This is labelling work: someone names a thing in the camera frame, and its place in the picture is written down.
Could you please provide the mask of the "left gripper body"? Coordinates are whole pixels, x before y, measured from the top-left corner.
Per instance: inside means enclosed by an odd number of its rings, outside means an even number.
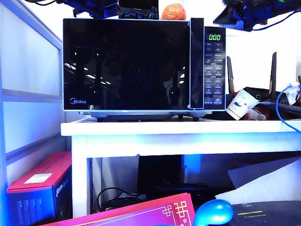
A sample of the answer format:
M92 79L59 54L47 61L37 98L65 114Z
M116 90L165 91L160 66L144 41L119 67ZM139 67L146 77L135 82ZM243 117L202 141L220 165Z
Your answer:
M87 12L92 18L108 18L106 7L109 6L109 0L74 0L73 16Z

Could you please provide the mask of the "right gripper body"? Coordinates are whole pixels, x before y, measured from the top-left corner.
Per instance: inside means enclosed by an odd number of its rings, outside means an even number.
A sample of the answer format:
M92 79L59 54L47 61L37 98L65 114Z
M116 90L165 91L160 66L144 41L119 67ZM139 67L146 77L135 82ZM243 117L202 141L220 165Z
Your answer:
M245 23L266 23L267 0L224 0L223 3L237 4L239 14Z

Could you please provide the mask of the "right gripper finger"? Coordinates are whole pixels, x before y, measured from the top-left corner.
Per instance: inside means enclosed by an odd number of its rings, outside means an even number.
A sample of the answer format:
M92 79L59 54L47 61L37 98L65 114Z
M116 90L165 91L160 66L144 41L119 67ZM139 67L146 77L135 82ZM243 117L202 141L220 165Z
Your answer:
M236 24L234 25L234 29L240 31L250 31L251 27L248 24L246 24L243 20L237 20Z
M213 23L218 25L236 25L241 20L238 5L227 4L226 8L213 20Z

